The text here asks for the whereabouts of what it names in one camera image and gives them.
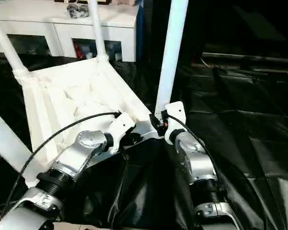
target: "silver metal bracket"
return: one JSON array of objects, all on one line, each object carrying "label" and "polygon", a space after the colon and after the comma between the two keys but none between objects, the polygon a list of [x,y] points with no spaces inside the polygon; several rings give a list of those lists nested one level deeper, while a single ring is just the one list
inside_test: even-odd
[{"label": "silver metal bracket", "polygon": [[226,202],[200,204],[194,208],[194,213],[203,218],[227,216],[233,221],[237,230],[243,229],[236,214],[230,207],[229,203]]},{"label": "silver metal bracket", "polygon": [[10,210],[10,212],[19,207],[25,201],[29,201],[33,203],[35,206],[45,211],[52,211],[55,209],[61,210],[63,207],[62,202],[60,202],[54,196],[51,196],[50,194],[38,188],[31,187],[24,194],[24,196],[16,203],[16,205],[14,205],[14,207]]},{"label": "silver metal bracket", "polygon": [[203,179],[217,180],[210,157],[189,132],[182,132],[177,135],[175,149],[181,161],[178,165],[189,184]]},{"label": "silver metal bracket", "polygon": [[94,156],[100,155],[107,145],[101,131],[82,131],[75,142],[66,148],[50,168],[57,169],[77,181]]}]

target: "black plastic sheet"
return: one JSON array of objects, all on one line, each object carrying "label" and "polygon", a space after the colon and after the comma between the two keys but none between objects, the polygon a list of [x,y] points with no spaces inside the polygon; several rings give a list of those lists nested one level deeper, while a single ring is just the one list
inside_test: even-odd
[{"label": "black plastic sheet", "polygon": [[[30,69],[67,61],[22,58]],[[0,64],[0,80],[14,81],[6,60]],[[147,64],[113,66],[153,111],[160,70]],[[187,125],[210,149],[245,229],[288,230],[288,75],[180,67],[172,95],[178,100],[184,102]],[[1,102],[4,119],[3,108],[9,106]],[[25,117],[23,104],[11,114]],[[25,141],[27,124],[13,129]],[[64,220],[102,228],[193,229],[190,191],[171,151],[163,140],[152,139],[88,169],[66,202]],[[0,160],[0,184],[11,187],[15,174]],[[6,196],[0,194],[0,201]]]}]

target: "black connector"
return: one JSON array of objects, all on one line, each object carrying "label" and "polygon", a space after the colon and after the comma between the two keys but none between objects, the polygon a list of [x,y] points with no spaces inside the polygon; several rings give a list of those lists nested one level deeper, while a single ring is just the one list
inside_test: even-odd
[{"label": "black connector", "polygon": [[63,201],[74,187],[73,179],[56,169],[49,169],[47,172],[39,173],[36,188],[39,188],[57,199]]}]

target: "white support rod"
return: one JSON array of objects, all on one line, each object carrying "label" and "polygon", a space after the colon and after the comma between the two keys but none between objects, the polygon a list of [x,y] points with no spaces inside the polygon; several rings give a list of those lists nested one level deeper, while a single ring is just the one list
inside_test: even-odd
[{"label": "white support rod", "polygon": [[[0,156],[16,171],[20,172],[31,154],[31,151],[26,145],[21,142],[17,135],[0,117]],[[24,172],[26,184],[28,186],[35,186],[37,174],[44,171],[45,168],[37,160],[33,159]]]},{"label": "white support rod", "polygon": [[90,16],[93,17],[93,28],[96,38],[97,59],[101,61],[108,60],[108,56],[105,49],[105,42],[101,31],[97,0],[89,0],[89,11]]},{"label": "white support rod", "polygon": [[155,116],[159,119],[161,119],[160,112],[165,110],[165,105],[170,102],[172,95],[188,2],[188,0],[172,0],[171,3],[155,109]]},{"label": "white support rod", "polygon": [[1,27],[0,27],[0,44],[3,48],[4,54],[7,60],[9,61],[12,69],[14,71],[26,71],[27,70],[26,67],[21,62],[8,36],[1,29]]}]

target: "red object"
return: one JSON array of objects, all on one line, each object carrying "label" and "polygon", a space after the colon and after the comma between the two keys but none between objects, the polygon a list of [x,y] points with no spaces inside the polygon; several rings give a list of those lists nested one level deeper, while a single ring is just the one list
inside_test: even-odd
[{"label": "red object", "polygon": [[80,46],[78,45],[78,43],[74,42],[73,45],[75,47],[77,58],[84,59],[84,53],[82,52],[82,50],[81,50]]}]

